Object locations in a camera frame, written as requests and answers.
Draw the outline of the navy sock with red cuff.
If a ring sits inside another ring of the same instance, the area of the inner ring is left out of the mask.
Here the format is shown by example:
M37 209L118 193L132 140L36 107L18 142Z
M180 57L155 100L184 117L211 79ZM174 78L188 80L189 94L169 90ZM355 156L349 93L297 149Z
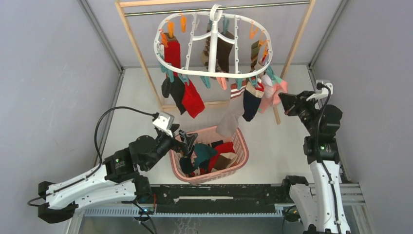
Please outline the navy sock with red cuff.
M191 174L196 170L196 168L192 164L191 157L189 156L184 156L180 158L179 164L184 174Z

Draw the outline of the pink plastic laundry basket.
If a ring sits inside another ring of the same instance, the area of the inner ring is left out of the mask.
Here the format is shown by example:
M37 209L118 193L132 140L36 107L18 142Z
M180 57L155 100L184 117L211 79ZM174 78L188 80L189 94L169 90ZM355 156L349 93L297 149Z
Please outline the pink plastic laundry basket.
M216 133L217 126L212 126L208 128L203 128L200 130L192 131L191 133L197 133L198 137L196 139L197 143L212 143L219 140L223 140L224 142L232 142L233 148L235 153L238 155L236 161L232 166L228 169L224 169L217 172L212 172L209 174L204 175L197 175L194 177L189 177L188 175L184 174L180 168L179 160L182 157L181 153L177 153L175 151L169 152L170 163L172 167L172 172L177 179L180 181L189 183L191 185L197 185L213 180L217 180L229 175L234 174L238 169L242 168L249 159L249 150L246 145L244 136L240 129L237 129L235 134L231 137L223 137Z

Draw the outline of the dark green patterned sock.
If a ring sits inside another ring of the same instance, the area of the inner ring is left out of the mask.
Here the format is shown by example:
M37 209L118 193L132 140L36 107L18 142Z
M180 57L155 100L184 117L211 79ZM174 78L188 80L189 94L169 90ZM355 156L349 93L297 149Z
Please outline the dark green patterned sock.
M197 169L201 163L217 155L218 151L206 144L196 143L194 145L194 153L196 158L194 159L193 165L194 168Z

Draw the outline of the black sock with beige stripes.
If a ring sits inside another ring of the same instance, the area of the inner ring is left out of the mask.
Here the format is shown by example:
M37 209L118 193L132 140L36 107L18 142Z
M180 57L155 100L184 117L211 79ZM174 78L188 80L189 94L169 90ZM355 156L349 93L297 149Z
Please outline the black sock with beige stripes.
M217 146L219 146L219 145L222 145L222 144L224 144L224 141L223 141L223 140L219 140L219 141L215 141L215 142L209 143L208 146L210 146L211 148L215 148L215 147L217 147Z

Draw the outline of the pink sock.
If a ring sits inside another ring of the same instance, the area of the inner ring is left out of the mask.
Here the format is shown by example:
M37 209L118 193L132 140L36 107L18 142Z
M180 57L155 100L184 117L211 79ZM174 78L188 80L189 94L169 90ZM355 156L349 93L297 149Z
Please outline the pink sock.
M263 75L261 80L264 86L264 95L258 112L263 114L269 107L277 107L281 103L278 94L288 92L288 82L279 77L276 77L276 80L272 80L269 75Z

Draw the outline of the brown and tan sock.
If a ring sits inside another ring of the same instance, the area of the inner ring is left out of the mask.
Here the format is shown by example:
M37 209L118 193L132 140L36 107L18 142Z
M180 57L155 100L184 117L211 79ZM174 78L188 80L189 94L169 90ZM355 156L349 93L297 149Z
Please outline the brown and tan sock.
M238 155L231 152L219 155L211 169L211 172L220 171L231 167L231 165L235 163L237 158Z

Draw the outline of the wooden clothes rack frame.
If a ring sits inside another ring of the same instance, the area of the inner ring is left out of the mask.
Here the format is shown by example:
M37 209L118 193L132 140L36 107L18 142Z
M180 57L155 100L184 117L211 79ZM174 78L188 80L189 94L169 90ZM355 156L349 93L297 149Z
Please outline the wooden clothes rack frame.
M184 1L184 0L139 0L139 1L128 1L128 2L121 2L120 0L117 0L115 2L115 6L117 8L117 11L120 15L121 21L123 22L124 28L126 30L126 33L128 34L128 37L131 41L132 47L136 53L136 56L140 62L140 65L142 67L142 69L145 72L145 75L151 85L152 91L154 92L155 96L156 96L156 101L158 102L158 105L160 107L161 110L172 110L172 109L178 109L176 106L173 105L166 105L163 104L163 102L161 101L157 90L154 86L152 77L150 76L150 73L148 71L148 67L145 63L145 60L143 58L142 52L139 48L139 45L136 41L136 38L134 36L134 33L132 31L132 28L130 26L130 22L127 19L126 16L124 16L125 11L123 8L128 8L128 7L142 7L142 6L154 6L154 5L167 5L167 4L183 4L183 3L190 3L190 2L203 2L203 1L211 1L211 0L188 0L188 1ZM300 25L297 29L295 38L293 40L293 43L291 45L289 54L287 56L285 65L283 67L282 73L281 73L281 78L284 78L284 76L286 76L286 73L292 63L292 60L295 56L296 50L298 48L298 45L300 43L301 37L303 35L303 32L305 30L305 27L307 25L307 22L311 16L312 10L314 8L314 5L316 3L316 0L311 0L310 3L308 4L303 17L301 19Z

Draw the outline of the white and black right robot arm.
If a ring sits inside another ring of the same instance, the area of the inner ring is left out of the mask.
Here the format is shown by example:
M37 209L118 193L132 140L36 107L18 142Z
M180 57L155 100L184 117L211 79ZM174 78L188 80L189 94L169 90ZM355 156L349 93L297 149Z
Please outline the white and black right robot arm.
M349 234L350 226L345 216L340 191L340 159L336 132L340 128L342 111L325 103L320 109L311 98L314 92L303 91L298 95L279 93L284 113L297 116L309 136L304 138L303 151L307 157L315 184L312 195L306 178L290 176L285 178L282 198L294 203L305 234Z

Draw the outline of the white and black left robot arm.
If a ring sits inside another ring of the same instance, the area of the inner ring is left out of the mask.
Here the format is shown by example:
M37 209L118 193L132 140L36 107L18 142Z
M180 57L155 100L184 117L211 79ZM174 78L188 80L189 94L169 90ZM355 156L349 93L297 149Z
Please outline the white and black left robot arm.
M149 202L150 182L141 172L151 170L169 151L192 154L198 134L180 131L179 137L162 132L156 138L140 136L83 174L60 183L39 183L38 195L45 202L37 205L38 218L55 224L102 204Z

